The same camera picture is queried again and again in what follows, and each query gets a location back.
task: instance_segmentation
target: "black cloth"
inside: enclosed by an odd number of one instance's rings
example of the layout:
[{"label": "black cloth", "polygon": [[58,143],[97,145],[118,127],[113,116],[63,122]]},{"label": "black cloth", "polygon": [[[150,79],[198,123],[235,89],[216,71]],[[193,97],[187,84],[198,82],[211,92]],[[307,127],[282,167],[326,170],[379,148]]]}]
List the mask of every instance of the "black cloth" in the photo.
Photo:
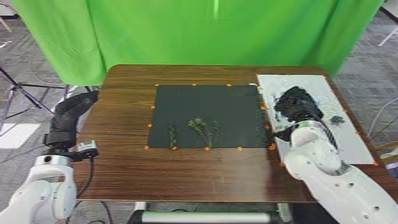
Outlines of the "black cloth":
[{"label": "black cloth", "polygon": [[187,121],[200,118],[212,132],[219,124],[212,148],[262,148],[267,146],[264,111],[257,87],[241,86],[159,86],[148,147],[170,147],[168,126],[175,129],[177,148],[202,148],[205,143]]}]

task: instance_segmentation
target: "white paper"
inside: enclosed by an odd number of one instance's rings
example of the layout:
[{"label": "white paper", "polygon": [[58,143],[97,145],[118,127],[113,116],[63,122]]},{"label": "white paper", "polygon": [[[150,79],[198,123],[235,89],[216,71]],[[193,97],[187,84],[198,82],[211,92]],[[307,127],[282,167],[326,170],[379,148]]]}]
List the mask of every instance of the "white paper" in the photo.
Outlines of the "white paper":
[{"label": "white paper", "polygon": [[[347,164],[372,164],[372,156],[369,154],[369,149],[362,142],[360,136],[356,135],[355,127],[351,124],[351,120],[342,110],[342,106],[339,104],[337,97],[331,93],[330,86],[326,84],[324,77],[321,75],[257,75],[259,81],[259,92],[262,94],[264,104],[266,104],[266,112],[269,117],[269,124],[275,131],[282,131],[285,127],[291,126],[291,122],[287,122],[285,117],[282,117],[280,113],[275,112],[275,99],[280,97],[285,90],[298,86],[305,89],[319,110],[323,112],[323,122],[330,129],[337,147],[340,160]],[[330,118],[333,116],[342,117],[344,123],[339,125],[331,125]],[[283,142],[278,138],[275,138],[276,149],[280,159],[283,158],[285,152],[289,150],[289,143]]]}]

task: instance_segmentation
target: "green screen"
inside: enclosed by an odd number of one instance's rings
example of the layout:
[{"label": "green screen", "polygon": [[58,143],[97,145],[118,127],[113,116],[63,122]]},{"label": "green screen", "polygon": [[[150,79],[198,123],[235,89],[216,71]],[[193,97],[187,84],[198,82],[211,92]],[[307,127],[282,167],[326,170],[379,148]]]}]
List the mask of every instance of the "green screen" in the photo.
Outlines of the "green screen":
[{"label": "green screen", "polygon": [[333,75],[381,0],[13,4],[61,81],[90,86],[116,64],[308,65]]}]

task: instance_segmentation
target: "tripod stand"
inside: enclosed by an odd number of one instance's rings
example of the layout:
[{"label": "tripod stand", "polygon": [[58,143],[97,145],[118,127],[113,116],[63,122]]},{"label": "tripod stand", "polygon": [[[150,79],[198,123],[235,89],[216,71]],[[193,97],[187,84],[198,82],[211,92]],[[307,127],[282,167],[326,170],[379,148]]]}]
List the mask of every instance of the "tripod stand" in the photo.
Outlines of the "tripod stand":
[{"label": "tripod stand", "polygon": [[[3,123],[4,123],[4,120],[17,116],[19,114],[22,114],[28,110],[20,110],[19,112],[15,112],[12,115],[8,115],[8,110],[10,110],[10,103],[12,103],[12,99],[13,99],[13,94],[15,92],[19,92],[24,96],[24,98],[28,99],[29,103],[33,104],[33,107],[38,108],[38,109],[44,109],[51,114],[51,110],[49,108],[45,107],[45,105],[42,104],[42,99],[44,99],[44,96],[47,94],[47,91],[49,89],[63,89],[63,87],[56,87],[56,86],[44,86],[44,85],[29,85],[29,84],[22,84],[22,83],[17,83],[15,80],[12,79],[8,73],[4,72],[4,70],[1,69],[0,67],[0,72],[1,72],[1,75],[3,75],[3,80],[8,82],[10,84],[10,89],[8,89],[8,92],[6,92],[6,103],[4,103],[4,108],[3,108],[3,117],[1,117],[1,123],[0,123],[0,133],[1,133],[1,129],[3,129]],[[44,88],[45,89],[45,92],[42,94],[42,97],[40,99],[36,99],[31,94],[26,92],[26,90],[22,89],[22,87],[33,87],[33,88]]]}]

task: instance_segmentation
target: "brown tabletop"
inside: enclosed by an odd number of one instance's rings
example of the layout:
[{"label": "brown tabletop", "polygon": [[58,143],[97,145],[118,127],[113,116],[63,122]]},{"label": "brown tabletop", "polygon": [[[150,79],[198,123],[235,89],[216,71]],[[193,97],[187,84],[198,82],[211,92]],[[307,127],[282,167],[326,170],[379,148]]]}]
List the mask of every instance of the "brown tabletop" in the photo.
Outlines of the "brown tabletop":
[{"label": "brown tabletop", "polygon": [[[255,74],[323,74],[315,67],[116,65],[108,71],[99,102],[79,141],[95,140],[99,156],[81,199],[187,202],[312,202],[307,187],[264,149],[148,149],[154,85],[241,85]],[[362,129],[328,80],[356,131]],[[381,166],[358,166],[398,200],[398,186]],[[81,188],[88,162],[74,164]]]}]

